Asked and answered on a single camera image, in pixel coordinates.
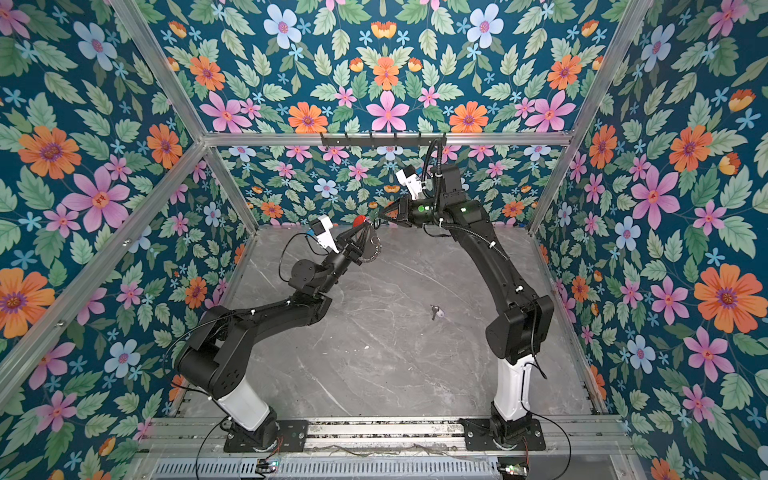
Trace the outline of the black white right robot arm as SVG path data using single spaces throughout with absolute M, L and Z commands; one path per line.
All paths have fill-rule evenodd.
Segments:
M 445 230 L 469 255 L 490 291 L 497 318 L 486 327 L 485 337 L 498 369 L 489 434 L 498 446 L 510 448 L 532 431 L 531 377 L 551 325 L 553 301 L 538 295 L 519 273 L 485 207 L 462 188 L 456 166 L 434 171 L 430 196 L 424 193 L 426 178 L 414 167 L 397 171 L 396 178 L 406 193 L 381 216 L 401 226 Z

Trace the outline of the red keyring with metal rings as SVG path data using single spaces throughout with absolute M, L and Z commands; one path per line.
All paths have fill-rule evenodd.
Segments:
M 381 253 L 381 241 L 377 235 L 377 224 L 366 216 L 359 215 L 353 221 L 353 227 L 359 229 L 355 240 L 362 251 L 359 262 L 373 262 Z

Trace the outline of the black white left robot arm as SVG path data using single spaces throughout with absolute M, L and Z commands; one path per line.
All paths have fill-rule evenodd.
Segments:
M 175 370 L 200 388 L 226 413 L 227 432 L 237 446 L 267 451 L 279 444 L 275 410 L 246 379 L 253 347 L 284 331 L 321 321 L 328 312 L 330 290 L 349 267 L 378 253 L 373 226 L 365 221 L 334 238 L 336 249 L 322 262 L 297 261 L 291 269 L 288 298 L 250 309 L 215 307 L 203 316 L 178 357 Z

